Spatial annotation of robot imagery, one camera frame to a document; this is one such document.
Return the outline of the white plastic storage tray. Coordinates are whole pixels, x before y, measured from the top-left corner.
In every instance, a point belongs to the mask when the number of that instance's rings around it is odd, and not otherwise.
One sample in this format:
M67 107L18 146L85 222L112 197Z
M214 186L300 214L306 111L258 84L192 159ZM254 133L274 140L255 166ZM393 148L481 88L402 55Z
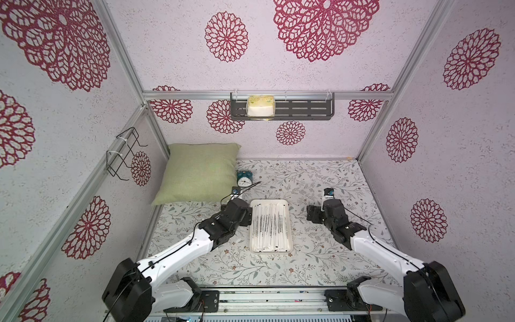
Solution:
M288 253L293 249L289 204L284 199L255 199L249 248L254 253Z

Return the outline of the teal alarm clock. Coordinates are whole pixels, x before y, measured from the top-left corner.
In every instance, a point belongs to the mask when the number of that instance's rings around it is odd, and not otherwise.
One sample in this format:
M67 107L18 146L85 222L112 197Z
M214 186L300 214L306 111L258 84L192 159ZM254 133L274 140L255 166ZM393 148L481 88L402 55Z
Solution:
M249 187L253 184L253 173L250 170L237 171L237 186Z

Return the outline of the dark metal wall shelf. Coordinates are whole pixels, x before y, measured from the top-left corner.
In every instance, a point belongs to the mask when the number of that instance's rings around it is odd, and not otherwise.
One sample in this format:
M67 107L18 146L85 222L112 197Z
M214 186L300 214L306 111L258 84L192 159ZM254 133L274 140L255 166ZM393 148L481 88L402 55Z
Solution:
M274 115L250 116L247 101L230 94L230 114L234 121L329 121L335 115L335 99L283 99L275 102Z

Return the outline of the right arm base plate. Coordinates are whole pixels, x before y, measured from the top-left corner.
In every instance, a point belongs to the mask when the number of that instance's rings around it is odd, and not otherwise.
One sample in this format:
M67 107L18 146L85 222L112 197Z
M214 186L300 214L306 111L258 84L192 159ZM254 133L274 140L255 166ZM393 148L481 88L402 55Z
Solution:
M372 313L383 310L381 306L364 303L359 295L348 291L346 288L327 289L324 296L328 310L331 312L365 311L366 313Z

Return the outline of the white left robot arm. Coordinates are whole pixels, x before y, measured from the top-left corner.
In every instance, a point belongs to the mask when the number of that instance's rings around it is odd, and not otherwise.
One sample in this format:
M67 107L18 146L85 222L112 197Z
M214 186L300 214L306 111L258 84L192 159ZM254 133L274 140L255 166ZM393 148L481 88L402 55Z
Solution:
M170 248L134 262L121 261L102 295L107 317L145 321L152 313L196 312L204 308L202 291L191 278L167 280L188 263L227 243L240 225L252 221L252 209L239 198L197 223L193 232Z

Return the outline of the green linen pillow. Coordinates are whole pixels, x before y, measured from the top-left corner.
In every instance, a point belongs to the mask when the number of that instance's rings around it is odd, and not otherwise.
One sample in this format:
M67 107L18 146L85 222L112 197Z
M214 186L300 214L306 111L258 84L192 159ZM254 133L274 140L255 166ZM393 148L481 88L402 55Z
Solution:
M222 199L237 185L240 148L236 143L171 144L170 158L152 204Z

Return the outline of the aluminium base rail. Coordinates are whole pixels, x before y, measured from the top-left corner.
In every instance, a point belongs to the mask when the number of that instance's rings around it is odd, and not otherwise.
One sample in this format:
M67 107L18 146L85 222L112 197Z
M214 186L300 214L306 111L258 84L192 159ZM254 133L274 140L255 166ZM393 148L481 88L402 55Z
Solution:
M384 309L379 312L328 310L324 292L346 287L208 287L219 291L216 313L152 313L145 321L409 321Z

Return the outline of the yellow sponge pack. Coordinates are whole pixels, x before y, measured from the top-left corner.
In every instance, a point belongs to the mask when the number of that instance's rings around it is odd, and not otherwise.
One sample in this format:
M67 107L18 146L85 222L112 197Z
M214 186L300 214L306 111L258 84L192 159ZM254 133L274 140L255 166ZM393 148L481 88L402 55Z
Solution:
M272 95L252 95L248 98L246 115L250 118L273 118L276 101Z

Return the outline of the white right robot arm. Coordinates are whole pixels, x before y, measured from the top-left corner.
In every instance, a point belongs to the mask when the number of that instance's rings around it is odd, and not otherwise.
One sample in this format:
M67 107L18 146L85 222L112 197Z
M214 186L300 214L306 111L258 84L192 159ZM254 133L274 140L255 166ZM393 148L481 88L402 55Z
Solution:
M457 321L465 306L447 269L439 262L423 262L387 245L369 228L352 222L339 199L307 206L307 220L323 224L335 241L384 269L398 284L383 285L361 276L346 286L350 307L379 306L409 321Z

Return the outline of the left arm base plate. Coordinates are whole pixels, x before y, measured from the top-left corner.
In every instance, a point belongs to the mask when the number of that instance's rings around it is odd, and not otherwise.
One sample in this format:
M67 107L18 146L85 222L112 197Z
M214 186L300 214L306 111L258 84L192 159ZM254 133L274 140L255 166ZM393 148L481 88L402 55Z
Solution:
M165 313L216 313L219 310L219 291L201 291L195 293L193 298L184 307L165 309Z

